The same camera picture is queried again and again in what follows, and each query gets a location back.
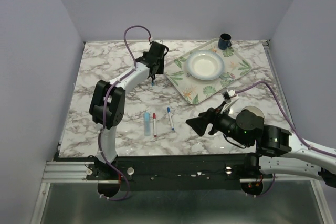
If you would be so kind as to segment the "white blue rimmed bowl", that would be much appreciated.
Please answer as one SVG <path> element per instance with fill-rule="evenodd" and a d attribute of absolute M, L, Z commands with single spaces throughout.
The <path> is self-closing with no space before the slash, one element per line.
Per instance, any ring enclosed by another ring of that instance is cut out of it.
<path fill-rule="evenodd" d="M 199 50 L 190 54 L 185 62 L 186 71 L 194 78 L 211 81 L 224 73 L 223 59 L 210 50 Z"/>

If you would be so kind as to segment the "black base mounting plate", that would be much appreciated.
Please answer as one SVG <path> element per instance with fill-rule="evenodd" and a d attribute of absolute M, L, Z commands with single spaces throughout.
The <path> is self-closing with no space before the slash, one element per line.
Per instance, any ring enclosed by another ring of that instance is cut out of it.
<path fill-rule="evenodd" d="M 111 166 L 93 159 L 87 180 L 106 181 L 121 190 L 243 190 L 260 195 L 259 155 L 212 154 L 117 157 Z"/>

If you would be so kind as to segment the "white red marker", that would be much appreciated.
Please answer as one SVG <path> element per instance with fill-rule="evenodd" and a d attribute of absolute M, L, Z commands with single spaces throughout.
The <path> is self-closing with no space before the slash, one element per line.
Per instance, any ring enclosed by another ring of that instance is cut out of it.
<path fill-rule="evenodd" d="M 157 137 L 157 129 L 156 129 L 156 113 L 153 113 L 153 136 Z"/>

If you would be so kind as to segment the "white marker pen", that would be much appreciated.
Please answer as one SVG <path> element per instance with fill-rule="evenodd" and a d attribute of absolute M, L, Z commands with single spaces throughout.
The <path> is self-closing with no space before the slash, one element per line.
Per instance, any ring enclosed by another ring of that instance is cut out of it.
<path fill-rule="evenodd" d="M 175 131 L 170 107 L 167 107 L 167 114 L 168 114 L 168 117 L 169 117 L 170 127 L 171 127 L 172 131 Z"/>

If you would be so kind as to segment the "aluminium frame rail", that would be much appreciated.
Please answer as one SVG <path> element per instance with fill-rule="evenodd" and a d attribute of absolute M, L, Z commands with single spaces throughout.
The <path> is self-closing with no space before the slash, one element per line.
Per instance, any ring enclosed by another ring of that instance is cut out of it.
<path fill-rule="evenodd" d="M 293 120 L 292 120 L 290 110 L 287 104 L 286 96 L 283 92 L 281 82 L 279 80 L 279 77 L 276 72 L 276 68 L 275 68 L 275 65 L 272 59 L 272 55 L 270 51 L 270 40 L 263 41 L 262 43 L 263 43 L 263 47 L 264 47 L 270 68 L 272 70 L 272 74 L 274 75 L 274 79 L 275 79 L 275 82 L 279 90 L 279 96 L 282 100 L 284 110 L 286 112 L 286 115 L 289 117 L 290 122 L 293 124 Z M 314 198 L 316 199 L 318 210 L 321 215 L 321 219 L 323 220 L 323 223 L 335 223 L 332 212 L 330 211 L 330 208 L 329 208 L 330 205 L 327 202 L 327 199 L 323 192 L 323 187 L 321 183 L 318 180 L 311 180 L 310 184 L 311 184 L 313 195 L 314 195 Z"/>

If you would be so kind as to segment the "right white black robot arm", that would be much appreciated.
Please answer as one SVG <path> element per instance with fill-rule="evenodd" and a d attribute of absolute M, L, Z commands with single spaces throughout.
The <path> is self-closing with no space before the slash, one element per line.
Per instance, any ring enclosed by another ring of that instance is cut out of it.
<path fill-rule="evenodd" d="M 301 141 L 297 134 L 273 125 L 249 110 L 242 110 L 235 118 L 227 112 L 209 108 L 196 118 L 186 120 L 199 136 L 212 125 L 210 135 L 222 132 L 245 147 L 254 146 L 259 163 L 250 159 L 241 165 L 242 173 L 249 178 L 263 174 L 293 174 L 323 180 L 335 187 L 335 150 L 311 141 Z"/>

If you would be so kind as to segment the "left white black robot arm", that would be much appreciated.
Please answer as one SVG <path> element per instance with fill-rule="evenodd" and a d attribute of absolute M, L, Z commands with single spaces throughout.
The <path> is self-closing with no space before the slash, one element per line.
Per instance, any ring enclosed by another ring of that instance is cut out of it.
<path fill-rule="evenodd" d="M 138 84 L 148 78 L 155 80 L 157 75 L 164 73 L 164 58 L 168 51 L 166 45 L 152 42 L 149 51 L 138 57 L 134 61 L 135 65 L 125 73 L 110 81 L 97 82 L 89 114 L 96 124 L 101 125 L 96 157 L 102 162 L 98 173 L 104 179 L 112 179 L 116 175 L 116 166 L 112 162 L 117 157 L 116 130 L 124 116 L 125 97 Z"/>

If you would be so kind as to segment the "floral serving tray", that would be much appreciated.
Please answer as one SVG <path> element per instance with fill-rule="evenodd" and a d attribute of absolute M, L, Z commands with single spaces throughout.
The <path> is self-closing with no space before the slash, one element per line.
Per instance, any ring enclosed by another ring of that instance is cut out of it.
<path fill-rule="evenodd" d="M 214 38 L 167 63 L 164 74 L 191 105 L 226 89 L 252 70 L 236 49 L 218 47 Z"/>

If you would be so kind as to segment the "small white dark-rimmed bowl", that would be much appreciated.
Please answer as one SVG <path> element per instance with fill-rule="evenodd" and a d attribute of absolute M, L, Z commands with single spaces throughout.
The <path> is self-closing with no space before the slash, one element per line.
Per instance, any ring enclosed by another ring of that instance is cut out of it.
<path fill-rule="evenodd" d="M 265 118 L 265 115 L 263 114 L 262 110 L 255 106 L 246 106 L 243 108 L 243 110 L 248 110 L 249 112 L 253 113 L 255 116 Z"/>

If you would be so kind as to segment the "dark blue mug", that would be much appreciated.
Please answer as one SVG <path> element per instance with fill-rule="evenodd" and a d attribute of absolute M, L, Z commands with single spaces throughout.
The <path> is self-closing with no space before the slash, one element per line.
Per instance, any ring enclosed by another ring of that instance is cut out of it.
<path fill-rule="evenodd" d="M 230 34 L 226 34 L 223 33 L 220 35 L 219 37 L 219 41 L 218 41 L 218 47 L 220 50 L 226 50 L 227 48 L 232 46 L 231 43 L 231 35 Z"/>

